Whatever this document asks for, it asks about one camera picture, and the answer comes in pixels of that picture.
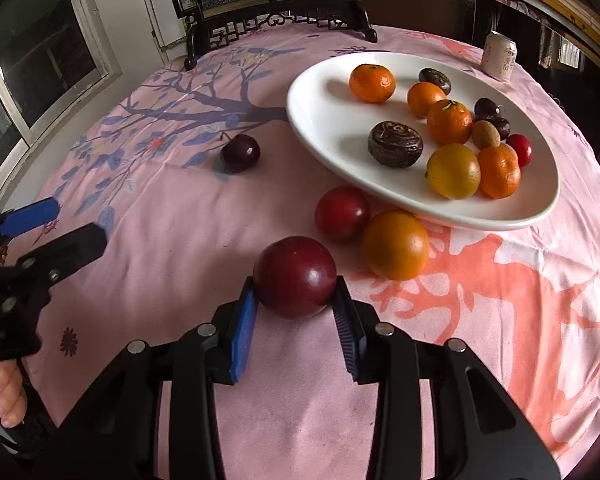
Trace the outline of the person's left hand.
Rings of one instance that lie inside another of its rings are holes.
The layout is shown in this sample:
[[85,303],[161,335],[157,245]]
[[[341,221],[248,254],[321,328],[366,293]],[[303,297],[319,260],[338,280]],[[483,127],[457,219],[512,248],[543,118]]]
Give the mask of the person's left hand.
[[0,422],[10,429],[23,422],[27,411],[27,397],[22,385],[22,374],[15,360],[0,362]]

